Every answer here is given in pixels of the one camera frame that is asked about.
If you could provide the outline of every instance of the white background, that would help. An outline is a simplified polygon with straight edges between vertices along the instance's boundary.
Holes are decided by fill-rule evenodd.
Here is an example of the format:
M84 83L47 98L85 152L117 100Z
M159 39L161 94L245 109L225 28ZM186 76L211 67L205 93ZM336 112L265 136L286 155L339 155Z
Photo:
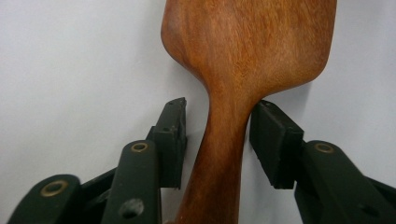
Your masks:
M186 97L184 189L205 129L205 89L163 49L165 0L0 2L0 223L37 182L84 183L144 139L163 105ZM338 2L329 62L302 87L268 97L305 140L341 147L396 187L396 1ZM163 190L163 220L182 191ZM292 190L274 190L248 142L240 223L301 223Z

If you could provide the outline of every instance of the wooden paddle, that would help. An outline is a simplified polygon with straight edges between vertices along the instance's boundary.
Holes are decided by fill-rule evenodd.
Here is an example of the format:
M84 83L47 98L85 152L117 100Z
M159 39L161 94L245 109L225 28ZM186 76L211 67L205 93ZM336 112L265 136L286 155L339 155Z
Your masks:
M162 40L205 85L204 139L176 223L237 223L251 109L323 70L336 0L167 0Z

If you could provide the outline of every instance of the paddle handle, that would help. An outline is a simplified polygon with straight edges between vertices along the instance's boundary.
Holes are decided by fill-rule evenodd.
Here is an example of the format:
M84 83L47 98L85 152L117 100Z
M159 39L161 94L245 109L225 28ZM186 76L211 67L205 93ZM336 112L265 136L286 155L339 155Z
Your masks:
M177 224L238 223L242 154L248 114L227 99L210 100L205 134Z

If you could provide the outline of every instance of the wood grain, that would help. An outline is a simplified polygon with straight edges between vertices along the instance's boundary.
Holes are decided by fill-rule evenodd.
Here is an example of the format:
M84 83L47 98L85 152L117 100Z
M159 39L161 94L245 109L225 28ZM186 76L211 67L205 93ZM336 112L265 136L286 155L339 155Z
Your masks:
M209 94L204 139L176 223L237 223L248 116L324 69L336 0L167 0L162 40Z

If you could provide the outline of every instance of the rivet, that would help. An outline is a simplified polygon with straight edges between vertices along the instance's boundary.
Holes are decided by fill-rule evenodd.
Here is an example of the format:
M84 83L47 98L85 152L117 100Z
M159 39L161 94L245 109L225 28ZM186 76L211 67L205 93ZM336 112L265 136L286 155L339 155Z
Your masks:
M146 143L136 143L131 147L131 150L133 152L142 152L148 148L149 146Z
M324 153L334 153L334 148L330 145L324 143L317 143L315 144L315 149L320 152Z
M62 193L69 184L65 180L55 180L46 185L40 194L43 197L52 197Z

